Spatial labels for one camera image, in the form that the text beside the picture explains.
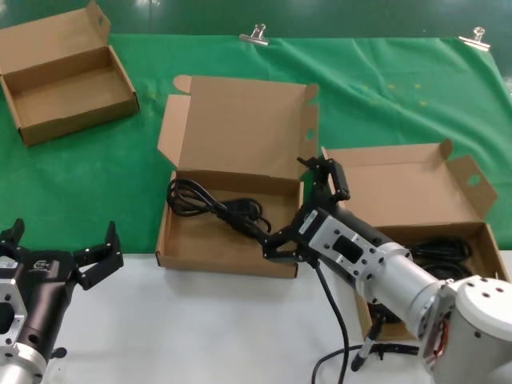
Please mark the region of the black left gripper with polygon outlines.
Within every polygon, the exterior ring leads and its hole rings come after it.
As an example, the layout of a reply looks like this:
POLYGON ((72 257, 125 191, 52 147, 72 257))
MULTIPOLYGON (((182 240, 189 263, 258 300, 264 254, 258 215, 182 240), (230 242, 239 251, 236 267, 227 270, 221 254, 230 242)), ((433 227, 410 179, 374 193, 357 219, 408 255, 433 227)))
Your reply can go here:
POLYGON ((103 244, 76 250, 28 251, 19 245, 25 223, 17 218, 0 234, 2 257, 19 260, 16 283, 27 316, 18 342, 50 359, 77 284, 89 290, 123 267, 121 242, 114 221, 110 221, 103 244))

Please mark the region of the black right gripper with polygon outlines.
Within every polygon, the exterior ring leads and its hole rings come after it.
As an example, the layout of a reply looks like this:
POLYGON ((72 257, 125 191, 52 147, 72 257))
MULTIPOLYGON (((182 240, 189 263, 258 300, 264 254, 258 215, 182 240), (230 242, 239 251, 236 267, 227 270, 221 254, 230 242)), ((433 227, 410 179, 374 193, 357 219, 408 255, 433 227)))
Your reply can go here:
POLYGON ((354 242, 356 236, 374 248, 394 243, 339 204, 350 199, 350 189, 340 163, 324 157, 297 157, 297 161, 312 174, 311 186, 298 211, 298 226, 288 225, 267 236, 262 243, 264 259, 274 263, 304 262, 300 239, 310 248, 324 247, 325 244, 331 248, 340 237, 354 242))

